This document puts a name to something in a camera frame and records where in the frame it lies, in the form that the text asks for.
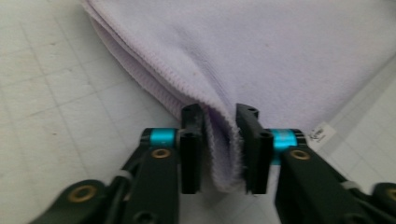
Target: towel fold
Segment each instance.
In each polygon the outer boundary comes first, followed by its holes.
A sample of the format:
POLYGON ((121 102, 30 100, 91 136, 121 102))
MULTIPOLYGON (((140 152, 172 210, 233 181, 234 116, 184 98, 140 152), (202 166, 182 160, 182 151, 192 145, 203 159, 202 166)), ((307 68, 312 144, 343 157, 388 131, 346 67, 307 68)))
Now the towel fold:
POLYGON ((212 177, 242 183, 235 104, 266 128, 309 131, 396 52, 396 5, 382 0, 83 0, 120 64, 176 117, 205 110, 212 177))

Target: white surface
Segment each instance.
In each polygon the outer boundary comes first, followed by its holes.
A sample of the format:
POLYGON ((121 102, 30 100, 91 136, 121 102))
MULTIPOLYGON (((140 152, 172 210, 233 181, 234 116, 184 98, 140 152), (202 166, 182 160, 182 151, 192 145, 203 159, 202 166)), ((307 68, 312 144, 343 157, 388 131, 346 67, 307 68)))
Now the white surface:
MULTIPOLYGON (((0 7, 0 222, 26 223, 68 185, 108 181, 147 127, 177 122, 108 55, 74 0, 0 7)), ((365 191, 396 182, 396 62, 329 123, 319 151, 365 191)), ((270 194, 181 196, 180 223, 278 223, 270 194)))

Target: towel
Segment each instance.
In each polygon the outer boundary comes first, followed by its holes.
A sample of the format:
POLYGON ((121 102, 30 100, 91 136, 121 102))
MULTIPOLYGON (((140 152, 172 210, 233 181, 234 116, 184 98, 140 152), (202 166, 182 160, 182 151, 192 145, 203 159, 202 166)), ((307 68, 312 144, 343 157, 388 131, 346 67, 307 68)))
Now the towel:
POLYGON ((177 118, 205 111, 212 179, 243 183, 235 104, 265 128, 310 131, 396 51, 386 0, 83 0, 108 50, 177 118))

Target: care label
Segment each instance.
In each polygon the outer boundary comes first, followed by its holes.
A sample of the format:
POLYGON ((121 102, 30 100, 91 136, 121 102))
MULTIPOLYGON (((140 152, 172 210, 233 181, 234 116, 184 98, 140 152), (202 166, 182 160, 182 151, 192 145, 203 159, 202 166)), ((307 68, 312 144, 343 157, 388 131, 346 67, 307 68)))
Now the care label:
POLYGON ((335 135, 335 133, 336 131, 334 128, 332 128, 332 126, 330 126, 326 122, 322 122, 305 138, 308 146, 314 151, 318 151, 321 147, 323 147, 325 143, 327 143, 332 138, 333 135, 335 135))

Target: fabric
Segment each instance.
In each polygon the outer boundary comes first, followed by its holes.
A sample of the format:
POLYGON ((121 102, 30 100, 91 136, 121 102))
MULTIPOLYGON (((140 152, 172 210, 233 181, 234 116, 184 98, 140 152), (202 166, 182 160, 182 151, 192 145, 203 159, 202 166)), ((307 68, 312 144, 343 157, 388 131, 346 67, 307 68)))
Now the fabric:
POLYGON ((396 51, 396 6, 382 0, 84 0, 109 51, 179 118, 205 108, 212 177, 241 186, 235 104, 265 128, 330 119, 396 51))

